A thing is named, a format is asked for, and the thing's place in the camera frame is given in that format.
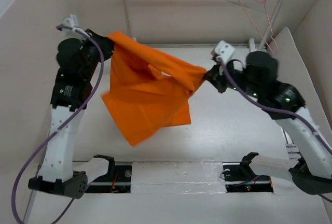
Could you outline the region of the orange trousers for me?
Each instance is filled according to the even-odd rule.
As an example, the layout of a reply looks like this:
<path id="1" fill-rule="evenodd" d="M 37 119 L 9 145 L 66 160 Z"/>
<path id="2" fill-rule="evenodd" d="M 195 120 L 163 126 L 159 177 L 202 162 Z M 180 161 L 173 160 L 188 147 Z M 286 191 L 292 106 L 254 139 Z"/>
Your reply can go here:
<path id="1" fill-rule="evenodd" d="M 206 69 L 114 32 L 110 89 L 102 100 L 131 146 L 164 127 L 191 124 L 189 99 Z"/>

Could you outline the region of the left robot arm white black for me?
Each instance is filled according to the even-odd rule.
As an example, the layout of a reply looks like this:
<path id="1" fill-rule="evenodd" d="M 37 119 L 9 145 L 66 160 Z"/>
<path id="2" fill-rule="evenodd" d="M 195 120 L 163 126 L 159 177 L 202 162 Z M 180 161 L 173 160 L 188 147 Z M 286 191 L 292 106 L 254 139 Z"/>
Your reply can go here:
<path id="1" fill-rule="evenodd" d="M 95 155 L 90 161 L 73 167 L 73 155 L 80 122 L 88 102 L 96 92 L 102 76 L 91 84 L 98 65 L 111 58 L 114 42 L 90 29 L 73 28 L 83 39 L 68 38 L 58 45 L 59 70 L 51 96 L 50 136 L 37 175 L 28 188 L 44 193 L 80 199 L 96 179 L 115 176 L 113 157 Z"/>

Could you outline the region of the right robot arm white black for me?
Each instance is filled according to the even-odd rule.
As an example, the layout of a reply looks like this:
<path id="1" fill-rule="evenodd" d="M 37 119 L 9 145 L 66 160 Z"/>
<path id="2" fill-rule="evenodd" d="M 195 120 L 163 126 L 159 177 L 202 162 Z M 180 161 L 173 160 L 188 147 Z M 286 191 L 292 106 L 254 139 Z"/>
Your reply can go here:
<path id="1" fill-rule="evenodd" d="M 331 193 L 331 146 L 311 117 L 306 102 L 291 84 L 278 80 L 278 61 L 263 51 L 249 53 L 241 70 L 233 53 L 213 52 L 215 65 L 204 75 L 219 93 L 230 88 L 266 112 L 291 138 L 300 158 L 278 159 L 257 152 L 244 156 L 240 173 L 245 179 L 269 175 L 293 182 L 310 195 Z"/>

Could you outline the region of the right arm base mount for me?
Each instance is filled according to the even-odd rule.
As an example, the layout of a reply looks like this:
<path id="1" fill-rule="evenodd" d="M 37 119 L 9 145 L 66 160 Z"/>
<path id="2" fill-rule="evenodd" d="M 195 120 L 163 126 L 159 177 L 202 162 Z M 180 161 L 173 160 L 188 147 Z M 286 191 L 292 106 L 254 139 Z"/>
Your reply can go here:
<path id="1" fill-rule="evenodd" d="M 255 175 L 251 169 L 240 162 L 223 162 L 220 178 L 225 182 L 227 193 L 273 193 L 271 178 L 266 175 Z"/>

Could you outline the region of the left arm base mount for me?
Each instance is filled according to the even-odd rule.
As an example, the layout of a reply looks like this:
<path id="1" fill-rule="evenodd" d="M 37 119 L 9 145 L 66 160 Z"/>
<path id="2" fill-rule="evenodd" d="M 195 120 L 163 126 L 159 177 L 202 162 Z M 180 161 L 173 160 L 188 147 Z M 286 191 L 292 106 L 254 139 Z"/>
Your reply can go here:
<path id="1" fill-rule="evenodd" d="M 132 163 L 116 163 L 113 176 L 94 180 L 85 193 L 130 193 Z"/>

